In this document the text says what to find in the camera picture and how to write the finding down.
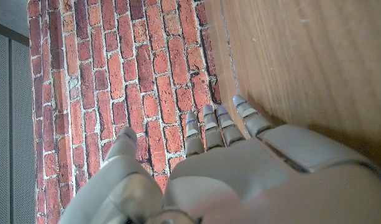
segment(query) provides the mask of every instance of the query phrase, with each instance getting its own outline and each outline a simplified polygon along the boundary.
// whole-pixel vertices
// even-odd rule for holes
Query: red brick
[[[42,139],[42,120],[35,120],[35,139]]]
[[[127,0],[120,0],[116,1],[116,13],[119,15],[123,15],[127,13],[128,7],[127,7]]]
[[[42,87],[42,98],[44,103],[50,103],[52,101],[52,86],[51,84],[44,84]]]
[[[100,26],[97,26],[93,29],[92,53],[93,53],[93,67],[103,68],[106,65],[106,59],[104,56],[104,49],[103,49],[102,27]]]
[[[161,0],[163,12],[169,12],[177,8],[175,0]]]
[[[100,168],[99,144],[96,133],[85,135],[86,163],[88,165],[88,176],[91,178]]]
[[[37,188],[44,187],[44,142],[41,140],[35,143],[36,164],[37,169]]]
[[[65,71],[53,73],[53,89],[55,90],[56,107],[59,113],[67,110],[67,91]]]
[[[137,139],[136,159],[138,161],[145,161],[149,158],[147,153],[147,141],[145,136],[141,136]]]
[[[70,89],[70,99],[75,100],[79,98],[81,95],[80,88],[78,86],[74,86],[73,88]]]
[[[44,106],[44,151],[55,149],[55,135],[53,134],[53,109],[51,105]]]
[[[210,76],[216,75],[215,61],[213,55],[213,49],[211,45],[211,40],[209,38],[208,29],[203,29],[201,31],[201,42],[203,44],[204,52],[207,59],[207,69]]]
[[[51,61],[48,39],[45,39],[42,42],[42,76],[44,82],[50,80],[51,77]]]
[[[41,54],[41,26],[38,17],[29,19],[30,52],[32,56]]]
[[[126,82],[136,79],[135,59],[127,60],[123,63],[124,79]]]
[[[116,19],[114,18],[114,8],[112,0],[101,0],[103,29],[111,30],[116,28]]]
[[[207,15],[205,13],[205,7],[203,2],[196,6],[196,15],[198,18],[198,24],[200,26],[205,26],[208,24]]]
[[[145,17],[143,13],[143,1],[140,0],[129,0],[129,7],[131,9],[132,20],[140,19]]]
[[[124,124],[127,122],[125,102],[113,103],[114,124]]]
[[[193,94],[198,110],[202,110],[204,105],[209,104],[208,81],[205,72],[195,75],[191,78]]]
[[[84,187],[86,183],[85,172],[83,170],[79,170],[76,174],[76,192],[78,192],[82,187]]]
[[[95,132],[95,127],[96,127],[96,113],[95,113],[95,111],[85,112],[84,121],[85,121],[85,132],[86,133]]]
[[[179,19],[177,14],[164,16],[164,27],[166,35],[179,35]]]
[[[170,78],[164,75],[157,78],[158,95],[162,109],[163,121],[166,124],[172,124],[177,121],[177,111],[173,100]]]
[[[88,8],[88,15],[90,17],[90,26],[95,26],[101,23],[101,14],[99,12],[99,6],[90,6]]]
[[[84,168],[84,148],[77,146],[73,149],[73,163],[77,169]]]
[[[116,50],[118,48],[117,41],[117,32],[108,32],[105,34],[104,38],[106,39],[106,51],[110,52],[112,50]]]
[[[155,175],[154,179],[157,182],[158,186],[160,186],[161,191],[164,194],[165,186],[167,186],[168,175],[167,174]]]
[[[46,154],[44,156],[44,164],[45,164],[45,166],[44,166],[45,175],[47,177],[50,177],[50,176],[55,175],[57,173],[55,153]]]
[[[154,171],[162,172],[166,168],[166,157],[164,143],[160,130],[160,121],[151,121],[147,127],[149,137],[150,153],[152,155],[152,164]]]
[[[108,88],[108,75],[105,70],[95,71],[96,90],[105,90]]]
[[[130,84],[126,88],[129,126],[136,132],[142,133],[145,131],[143,126],[144,114],[142,108],[142,100],[137,85]]]
[[[39,1],[29,1],[28,4],[29,17],[35,17],[40,15],[40,2]]]
[[[62,208],[65,209],[73,198],[73,186],[71,184],[65,184],[60,187],[60,198],[62,200]]]
[[[56,10],[59,8],[59,0],[48,0],[48,7],[50,10]]]
[[[145,95],[143,97],[143,105],[145,107],[145,115],[147,118],[158,115],[158,105],[153,95]]]
[[[37,212],[45,213],[45,193],[44,190],[37,191]]]
[[[41,1],[41,20],[44,20],[47,16],[47,1]]]
[[[132,40],[131,27],[129,25],[129,16],[121,16],[118,19],[118,35],[121,43],[121,55],[123,58],[134,56],[134,41]]]
[[[106,156],[110,150],[110,147],[112,145],[113,145],[113,142],[109,141],[109,142],[104,143],[104,145],[102,146],[102,158],[103,158],[103,160],[106,158]]]
[[[151,168],[151,166],[150,166],[150,163],[148,163],[148,162],[143,162],[143,163],[141,163],[141,165],[142,165],[142,167],[143,167],[148,173],[150,173],[151,175],[153,174],[153,172],[152,172],[152,168]]]
[[[152,6],[157,4],[157,0],[145,0],[145,6]]]
[[[33,75],[41,74],[42,72],[41,59],[42,59],[41,57],[37,57],[31,61]]]
[[[70,137],[65,136],[58,141],[59,182],[71,181]]]
[[[164,73],[168,70],[167,54],[164,50],[154,53],[154,72],[157,74]]]
[[[77,37],[80,39],[88,38],[88,23],[86,21],[86,6],[85,0],[77,0],[74,2],[76,14],[76,31]]]
[[[56,115],[55,127],[57,134],[68,134],[68,113]]]
[[[202,112],[202,111],[199,111],[199,113],[198,113],[198,117],[202,119],[202,120],[199,119],[200,122],[204,122],[204,117],[203,117],[203,112]],[[204,148],[206,148],[205,129],[204,129],[204,126],[201,126],[201,127],[200,127],[200,133],[201,133],[201,140],[203,141]]]
[[[37,224],[45,224],[45,216],[37,217]]]
[[[70,12],[73,9],[73,5],[71,0],[63,0],[62,1],[62,11],[63,13]]]
[[[49,32],[51,40],[51,49],[60,49],[63,47],[62,21],[60,12],[49,13]]]
[[[183,160],[185,160],[182,156],[181,157],[176,157],[176,158],[172,158],[172,159],[170,159],[170,161],[169,161],[169,163],[170,163],[170,171],[172,172],[173,171],[173,169],[175,168],[175,166],[179,163],[179,162],[181,162],[181,161],[183,161]]]
[[[67,73],[69,76],[73,76],[78,73],[75,34],[70,34],[65,37],[65,46],[66,46],[66,59],[67,59]]]
[[[57,178],[49,178],[45,180],[45,200],[48,224],[58,223],[60,218],[60,203]]]
[[[87,0],[89,6],[99,3],[99,0]]]
[[[98,111],[101,139],[113,138],[110,96],[108,91],[101,91],[98,93]]]
[[[63,31],[64,32],[74,31],[74,18],[72,14],[63,17]]]
[[[86,40],[78,43],[78,59],[88,60],[91,58],[90,41]]]
[[[181,0],[178,6],[186,45],[198,44],[195,10],[192,6],[192,2],[192,0]]]
[[[114,53],[108,60],[111,98],[118,99],[124,95],[121,77],[121,62],[118,53]]]
[[[154,77],[152,70],[152,61],[150,59],[150,49],[147,44],[141,45],[138,48],[136,61],[138,64],[140,91],[152,91],[154,89]]]
[[[95,96],[93,88],[93,73],[90,63],[80,64],[81,93],[83,96],[84,109],[95,107]]]
[[[136,43],[142,43],[147,41],[146,22],[138,21],[132,25],[134,30],[134,39]]]
[[[42,116],[43,86],[44,84],[42,77],[37,77],[34,79],[34,106],[36,118],[40,118]]]
[[[180,141],[180,128],[179,126],[170,126],[164,128],[165,139],[167,140],[168,152],[180,152],[182,143]]]
[[[70,104],[71,136],[73,145],[83,143],[83,126],[81,124],[81,102],[74,101]]]
[[[64,69],[65,68],[65,54],[63,50],[51,49],[52,68]]]
[[[185,112],[193,109],[193,100],[191,99],[191,92],[185,88],[177,89],[177,100],[180,112]]]
[[[168,41],[170,50],[171,71],[174,84],[185,84],[188,81],[182,40],[179,38]]]
[[[214,103],[221,104],[222,99],[221,99],[221,93],[219,92],[218,81],[217,80],[215,80],[215,81],[211,80],[209,85],[212,87],[212,92],[213,92],[212,97],[213,97]]]
[[[161,49],[162,47],[164,47],[165,42],[159,6],[153,6],[148,8],[146,10],[146,15],[152,49]]]
[[[43,22],[42,22],[42,26],[41,26],[41,36],[42,36],[42,40],[44,40],[45,38],[47,38],[47,37],[48,37],[48,34],[49,34],[48,22],[47,22],[47,21],[43,21]]]
[[[188,62],[190,70],[200,70],[205,68],[203,58],[199,47],[191,47],[188,49]]]

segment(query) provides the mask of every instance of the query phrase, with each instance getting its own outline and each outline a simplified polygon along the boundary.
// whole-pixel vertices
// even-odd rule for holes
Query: wooden surface
[[[381,1],[205,4],[221,97],[235,120],[231,99],[240,93],[275,124],[305,126],[381,166]]]

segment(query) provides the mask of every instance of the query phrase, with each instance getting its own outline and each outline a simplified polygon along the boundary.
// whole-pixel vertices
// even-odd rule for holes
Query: metal panel
[[[0,223],[9,223],[8,38],[0,35]]]
[[[27,0],[0,0],[0,24],[29,37]]]
[[[33,223],[35,152],[29,48],[12,41],[12,134],[14,223]]]

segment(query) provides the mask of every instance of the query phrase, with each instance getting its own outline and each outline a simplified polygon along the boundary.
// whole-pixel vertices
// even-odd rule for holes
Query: robotic hand
[[[381,223],[381,170],[352,149],[304,128],[273,128],[245,99],[233,98],[251,135],[224,107],[203,108],[206,153],[187,114],[186,160],[165,195],[135,159],[124,128],[101,170],[60,223]]]

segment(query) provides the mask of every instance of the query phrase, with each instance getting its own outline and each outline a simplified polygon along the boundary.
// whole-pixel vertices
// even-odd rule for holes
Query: brick wall
[[[186,112],[221,101],[203,1],[30,0],[28,10],[37,223],[58,221],[123,126],[164,189],[183,160]]]

